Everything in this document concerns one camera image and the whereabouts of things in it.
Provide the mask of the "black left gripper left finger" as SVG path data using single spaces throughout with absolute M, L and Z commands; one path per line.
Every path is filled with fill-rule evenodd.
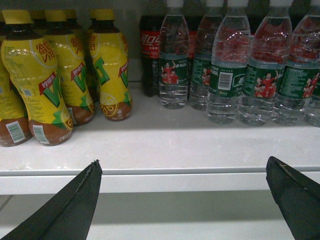
M 100 193 L 102 168 L 95 160 L 3 240 L 85 240 Z

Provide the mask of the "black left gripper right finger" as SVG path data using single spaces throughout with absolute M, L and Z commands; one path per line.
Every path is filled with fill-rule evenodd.
M 269 157 L 266 180 L 296 240 L 320 238 L 320 184 L 278 158 Z

